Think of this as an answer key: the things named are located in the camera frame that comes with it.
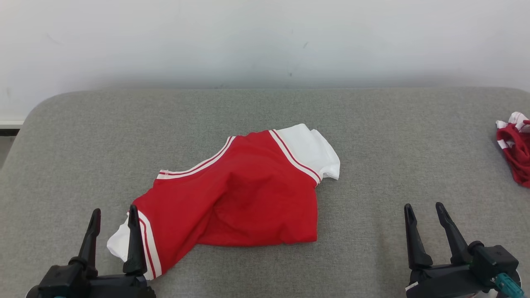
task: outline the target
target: teal connector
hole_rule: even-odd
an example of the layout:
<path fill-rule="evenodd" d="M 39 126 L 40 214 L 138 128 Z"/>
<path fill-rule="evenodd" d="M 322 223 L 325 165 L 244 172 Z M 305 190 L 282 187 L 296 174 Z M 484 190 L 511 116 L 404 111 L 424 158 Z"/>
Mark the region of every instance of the teal connector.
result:
<path fill-rule="evenodd" d="M 495 285 L 504 295 L 510 298 L 523 298 L 525 292 L 506 273 L 501 273 L 495 278 Z"/>

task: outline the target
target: gray table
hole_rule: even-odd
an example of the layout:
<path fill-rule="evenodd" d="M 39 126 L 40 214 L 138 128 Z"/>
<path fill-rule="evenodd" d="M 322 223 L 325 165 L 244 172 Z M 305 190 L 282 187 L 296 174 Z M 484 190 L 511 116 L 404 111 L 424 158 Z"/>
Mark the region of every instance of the gray table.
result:
<path fill-rule="evenodd" d="M 121 272 L 105 248 L 124 211 L 160 169 L 187 169 L 229 135 L 306 123 L 341 159 L 317 188 L 315 243 L 196 246 L 152 282 L 159 297 L 404 297 L 403 205 L 426 250 L 449 261 L 442 201 L 468 242 L 501 244 L 530 278 L 530 190 L 516 185 L 495 121 L 530 115 L 530 94 L 501 88 L 139 90 L 69 93 L 28 116 L 0 172 L 3 297 L 20 297 L 77 254 L 102 209 L 97 267 Z"/>

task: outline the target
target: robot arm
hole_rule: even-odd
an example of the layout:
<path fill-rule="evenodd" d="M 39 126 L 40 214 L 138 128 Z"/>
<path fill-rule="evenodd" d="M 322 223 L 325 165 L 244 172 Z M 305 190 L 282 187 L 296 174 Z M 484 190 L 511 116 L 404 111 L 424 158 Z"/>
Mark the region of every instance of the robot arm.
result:
<path fill-rule="evenodd" d="M 490 290 L 501 292 L 497 298 L 523 297 L 516 271 L 519 261 L 502 246 L 485 247 L 474 241 L 469 246 L 442 203 L 436 203 L 440 224 L 451 249 L 451 264 L 432 265 L 425 252 L 410 204 L 405 205 L 405 228 L 409 268 L 412 270 L 407 298 L 475 297 Z"/>
<path fill-rule="evenodd" d="M 131 205 L 129 210 L 129 254 L 123 264 L 124 274 L 98 276 L 95 253 L 100 222 L 101 211 L 96 209 L 79 255 L 70 259 L 66 266 L 50 267 L 40 284 L 33 287 L 26 298 L 156 298 L 144 277 L 147 266 L 136 206 Z"/>

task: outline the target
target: striped trim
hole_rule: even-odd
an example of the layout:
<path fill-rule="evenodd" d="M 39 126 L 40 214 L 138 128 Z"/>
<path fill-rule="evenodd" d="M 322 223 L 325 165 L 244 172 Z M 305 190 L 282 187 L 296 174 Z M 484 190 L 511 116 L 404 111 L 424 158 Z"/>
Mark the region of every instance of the striped trim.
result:
<path fill-rule="evenodd" d="M 497 143 L 499 143 L 499 146 L 501 149 L 508 148 L 508 144 L 506 144 L 506 142 L 503 139 L 498 140 Z"/>
<path fill-rule="evenodd" d="M 516 124 L 519 121 L 519 117 L 523 116 L 523 118 L 526 118 L 521 112 L 513 112 L 510 115 L 510 118 L 508 119 L 509 123 Z"/>
<path fill-rule="evenodd" d="M 171 172 L 171 171 L 162 170 L 162 171 L 160 171 L 160 173 L 158 174 L 158 177 L 156 177 L 156 178 L 157 179 L 182 178 L 182 177 L 193 175 L 193 174 L 195 174 L 195 173 L 197 173 L 199 171 L 204 170 L 205 168 L 211 166 L 216 161 L 218 161 L 221 158 L 221 156 L 223 156 L 223 154 L 226 153 L 226 151 L 228 150 L 228 148 L 230 147 L 230 145 L 232 144 L 232 142 L 234 141 L 235 138 L 236 137 L 229 137 L 226 140 L 226 143 L 223 146 L 223 148 L 219 152 L 217 152 L 217 154 L 215 154 L 212 158 L 209 158 L 209 159 L 207 159 L 205 161 L 200 162 L 199 164 L 197 164 L 193 168 L 191 168 L 191 169 L 189 169 L 187 171 L 183 171 L 183 172 Z"/>
<path fill-rule="evenodd" d="M 508 126 L 506 122 L 500 120 L 495 121 L 495 124 L 497 124 L 497 129 L 505 128 Z"/>
<path fill-rule="evenodd" d="M 530 133 L 530 125 L 529 124 L 526 124 L 524 122 L 520 122 L 520 123 L 517 123 L 515 125 L 515 128 L 520 132 L 520 133 Z"/>
<path fill-rule="evenodd" d="M 138 211 L 138 217 L 140 227 L 142 228 L 144 251 L 147 254 L 146 260 L 149 261 L 149 264 L 147 264 L 147 271 L 150 271 L 153 274 L 152 279 L 155 279 L 157 276 L 162 275 L 162 266 L 160 265 L 158 252 L 156 251 L 153 230 L 151 229 L 151 223 L 140 210 Z"/>
<path fill-rule="evenodd" d="M 289 147 L 287 147 L 287 144 L 284 142 L 284 140 L 281 139 L 281 137 L 278 135 L 275 129 L 269 130 L 270 135 L 276 141 L 282 152 L 284 153 L 285 157 L 289 160 L 289 162 L 295 166 L 297 169 L 301 170 L 302 172 L 306 173 L 309 177 L 313 178 L 315 180 L 316 185 L 322 181 L 322 177 L 320 177 L 315 171 L 310 169 L 309 167 L 301 164 L 299 161 L 295 159 L 291 151 L 289 150 Z"/>

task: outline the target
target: red and white fabric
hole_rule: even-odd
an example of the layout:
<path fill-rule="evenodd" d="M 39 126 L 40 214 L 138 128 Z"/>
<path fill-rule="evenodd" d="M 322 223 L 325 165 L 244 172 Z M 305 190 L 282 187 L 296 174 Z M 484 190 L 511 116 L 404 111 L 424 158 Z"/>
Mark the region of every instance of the red and white fabric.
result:
<path fill-rule="evenodd" d="M 497 121 L 497 142 L 504 151 L 514 180 L 530 188 L 530 120 L 520 112 L 508 122 Z"/>
<path fill-rule="evenodd" d="M 265 246 L 316 241 L 315 187 L 339 178 L 340 161 L 305 124 L 229 137 L 187 171 L 160 171 L 134 200 L 144 236 L 147 279 L 164 274 L 193 246 Z M 109 239 L 127 260 L 127 219 Z"/>

